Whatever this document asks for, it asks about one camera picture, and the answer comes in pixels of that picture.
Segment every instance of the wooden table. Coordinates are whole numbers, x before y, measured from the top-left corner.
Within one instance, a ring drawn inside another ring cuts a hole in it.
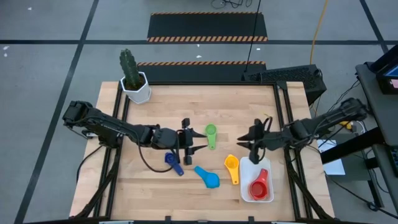
[[[117,85],[117,82],[102,83],[96,107],[106,114],[112,114]],[[294,119],[310,117],[302,83],[288,83],[288,88]],[[284,120],[287,121],[282,92],[280,96]],[[266,152],[266,157],[271,160],[274,185],[274,200],[271,203],[245,202],[240,196],[240,187],[232,185],[224,166],[228,154],[238,159],[248,156],[247,149],[236,145],[236,138],[247,133],[254,118],[264,120],[267,116],[274,118],[271,131],[280,130],[271,86],[152,86],[150,102],[143,105],[130,103],[127,122],[180,129],[181,120],[190,118],[191,128],[200,133],[204,132],[208,123],[214,123],[218,129],[216,150],[206,147],[197,151],[192,157],[193,165],[183,166],[185,174],[180,177],[173,170],[163,174],[150,171],[141,161],[137,146],[124,138],[111,218],[164,220],[165,216],[170,215],[172,220],[243,221],[248,220],[248,216],[254,216],[256,221],[294,220],[282,149]],[[194,143],[194,146],[206,144],[206,139],[194,139]],[[98,140],[89,140],[85,156],[97,147]],[[149,148],[142,151],[155,169],[167,168],[165,151]],[[76,215],[96,191],[104,152],[102,149],[96,153],[81,168],[70,215]],[[334,216],[320,155],[309,148],[302,150],[301,155],[309,191],[325,211]],[[193,171],[195,166],[217,173],[220,187],[206,189]],[[297,190],[304,217],[302,195]],[[105,193],[102,214],[107,198],[108,193]]]

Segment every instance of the white pot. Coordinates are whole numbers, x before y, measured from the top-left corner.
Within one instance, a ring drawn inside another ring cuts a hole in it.
[[[148,84],[148,80],[147,77],[145,76],[144,72],[138,72],[142,77],[144,77],[145,80],[145,84],[136,91],[132,91],[132,90],[127,90],[124,87],[124,79],[126,77],[123,77],[120,82],[122,84],[122,88],[123,91],[127,94],[127,96],[130,98],[130,100],[132,100],[133,102],[137,103],[137,104],[141,104],[141,103],[145,103],[147,101],[149,101],[150,99],[150,94],[152,93],[151,88],[149,87]]]

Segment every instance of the potted cactus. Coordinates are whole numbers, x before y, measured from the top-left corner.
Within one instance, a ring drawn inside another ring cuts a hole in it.
[[[152,90],[145,73],[138,72],[137,63],[129,49],[120,53],[120,65],[124,73],[124,77],[120,80],[123,91],[137,104],[147,102]]]

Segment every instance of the orange and black striped tape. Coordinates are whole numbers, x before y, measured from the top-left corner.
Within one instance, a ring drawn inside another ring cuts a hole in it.
[[[250,42],[267,41],[266,36],[148,37],[148,42]]]
[[[150,15],[188,15],[188,14],[255,14],[256,12],[154,12]]]
[[[137,66],[153,65],[244,65],[246,61],[219,61],[219,62],[138,62]],[[250,65],[265,65],[262,61],[249,61]]]

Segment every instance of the black cable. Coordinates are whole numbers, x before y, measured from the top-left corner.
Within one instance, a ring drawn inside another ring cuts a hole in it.
[[[87,138],[86,136],[84,136],[84,135],[82,135],[82,134],[78,133],[77,131],[73,130],[72,128],[68,128],[68,129],[69,129],[69,130],[71,130],[73,133],[75,133],[75,134],[79,135],[79,136],[80,136],[80,137],[82,137],[83,139],[86,139],[86,140],[88,140],[88,138]]]
[[[88,155],[82,160],[82,162],[80,163],[79,167],[77,168],[76,183],[77,183],[78,180],[79,180],[79,173],[80,173],[80,169],[81,169],[81,166],[83,165],[83,163],[85,163],[85,161],[86,161],[90,156],[92,156],[94,153],[98,152],[98,150],[100,150],[101,148],[102,148],[102,146],[99,146],[98,148],[96,148],[93,152],[91,152],[90,154],[88,154]]]
[[[386,194],[389,194],[390,192],[388,192],[387,190],[384,190],[384,189],[380,186],[379,180],[377,179],[376,171],[374,171],[374,169],[372,169],[372,171],[373,171],[374,178],[375,178],[375,180],[376,180],[377,186],[380,188],[380,190],[381,190],[382,192],[384,192],[384,193],[386,193]]]
[[[317,153],[321,153],[317,148],[315,148],[315,147],[313,147],[313,146],[311,146],[311,145],[306,145],[305,147],[310,147],[311,149],[313,149],[313,151],[315,151],[315,152],[317,152]]]
[[[355,85],[357,82],[359,82],[359,81],[356,80],[351,87],[349,87],[343,94],[340,95],[340,97],[337,99],[336,103],[329,108],[328,112],[333,110],[335,108],[335,106],[344,98],[344,96],[346,96],[348,94],[349,91],[351,91],[353,88],[357,87],[360,84],[360,83],[358,83],[357,85]]]
[[[368,154],[369,154],[371,151],[372,151],[372,149],[370,149],[368,152],[365,153],[366,159],[368,159]],[[388,190],[384,190],[384,189],[381,187],[381,185],[380,185],[380,183],[379,183],[379,180],[377,179],[376,171],[374,171],[374,169],[372,169],[372,171],[373,171],[373,174],[374,174],[374,179],[375,179],[376,184],[377,184],[377,186],[379,187],[379,189],[380,189],[382,192],[384,192],[384,193],[386,193],[386,194],[389,194],[390,192],[389,192]]]
[[[359,122],[361,122],[361,123],[362,123],[362,125],[363,125],[363,128],[365,129],[365,132],[367,132],[367,131],[368,131],[368,129],[366,128],[365,122],[364,122],[364,121],[359,121]]]
[[[249,65],[249,59],[250,59],[250,55],[251,55],[251,49],[253,47],[253,42],[254,42],[254,35],[256,34],[257,16],[259,15],[260,5],[261,5],[261,0],[259,0],[259,5],[257,7],[256,17],[254,18],[255,20],[254,20],[254,28],[253,28],[253,35],[252,35],[253,38],[251,39],[248,60],[246,62],[246,68],[244,69],[244,72],[248,71],[248,65]]]
[[[392,218],[398,219],[398,216],[397,216],[397,215],[394,215],[394,214],[392,214],[392,213],[390,213],[390,212],[385,211],[384,209],[381,209],[381,208],[377,207],[377,206],[376,206],[375,204],[373,204],[372,202],[363,199],[362,197],[356,195],[354,192],[352,192],[352,191],[348,190],[347,188],[345,188],[344,186],[340,185],[338,182],[336,182],[336,181],[333,180],[331,177],[329,177],[329,175],[327,175],[327,174],[325,174],[325,175],[326,175],[326,177],[329,178],[333,183],[335,183],[337,186],[341,187],[342,189],[346,190],[346,191],[347,191],[348,193],[350,193],[351,195],[355,196],[356,198],[360,199],[361,201],[365,202],[365,203],[368,204],[368,205],[374,206],[374,207],[377,209],[377,211],[380,211],[380,212],[382,212],[382,213],[384,213],[384,214],[386,214],[386,215],[389,215],[389,216],[391,216]]]
[[[96,117],[96,116],[86,117],[86,118],[80,119],[80,120],[78,120],[78,121],[71,122],[71,124],[76,124],[76,123],[79,123],[79,122],[82,122],[82,121],[84,121],[84,120],[91,119],[91,118],[98,118],[98,117]],[[116,122],[114,122],[114,121],[107,121],[107,122],[113,123],[113,124],[115,124],[115,125],[120,125],[119,123],[116,123]],[[166,169],[166,170],[155,170],[155,169],[153,169],[153,168],[147,163],[147,161],[144,159],[144,156],[142,155],[141,144],[140,144],[140,142],[139,142],[139,135],[138,135],[135,131],[133,131],[133,130],[131,130],[131,129],[128,129],[128,128],[124,128],[124,129],[126,129],[126,130],[128,130],[128,131],[131,131],[131,132],[136,136],[136,140],[137,140],[136,144],[137,144],[137,146],[138,146],[139,155],[140,155],[142,161],[144,162],[144,164],[148,167],[148,169],[150,169],[150,170],[153,171],[153,172],[158,172],[158,173],[168,172],[168,171],[170,171],[170,170],[173,169],[173,167],[170,167],[170,168],[168,168],[168,169]],[[179,150],[179,149],[180,149],[180,141],[179,141],[179,139],[178,139],[178,133],[177,133],[177,150]]]
[[[136,135],[136,139],[139,139],[138,134],[137,134],[135,131],[132,131],[132,132]],[[141,157],[143,163],[144,163],[144,164],[148,167],[148,169],[150,169],[151,171],[156,172],[156,173],[165,173],[165,172],[168,172],[168,171],[170,171],[170,170],[173,169],[173,167],[170,166],[170,167],[167,168],[166,170],[155,170],[155,169],[152,168],[152,167],[147,163],[147,161],[144,159],[144,156],[142,155],[141,145],[140,145],[139,141],[137,141],[137,146],[138,146],[139,156]],[[177,150],[179,150],[179,149],[180,149],[180,141],[179,141],[179,139],[178,139],[178,133],[177,133]]]
[[[214,2],[215,1],[217,1],[217,0],[212,0],[211,2],[210,2],[210,5],[214,8],[214,9],[222,9],[222,8],[224,8],[226,5],[227,5],[227,3],[230,3],[231,4],[231,6],[232,6],[232,8],[234,8],[234,9],[236,9],[236,8],[238,8],[239,6],[241,6],[241,5],[243,5],[243,0],[239,0],[238,2],[232,2],[232,1],[230,1],[230,0],[221,0],[220,1],[220,3],[221,3],[221,7],[216,7],[216,6],[214,6]],[[245,6],[246,7],[250,7],[251,6],[251,4],[252,4],[252,0],[246,0],[246,2],[245,2]]]
[[[318,69],[318,70],[319,70],[318,73],[321,75],[321,79],[323,80],[323,73],[322,73],[322,71],[320,69]],[[317,107],[315,108],[315,116],[317,116],[318,106],[319,106],[319,102],[321,102],[321,97],[322,97],[322,95],[319,96]]]
[[[337,133],[339,133],[343,128],[345,128],[345,127],[347,126],[347,124],[349,124],[349,122],[346,123],[344,126],[341,126],[341,128],[340,128],[339,130],[337,130],[335,133],[333,133],[331,136],[329,136],[323,143],[321,143],[321,144],[319,145],[319,147],[323,146],[323,144],[324,144],[325,142],[329,141],[333,136],[335,136]]]
[[[262,156],[261,156],[261,158],[259,159],[259,162],[262,161],[262,159],[264,158],[264,156],[266,156],[266,149],[265,149],[265,148],[262,150]]]

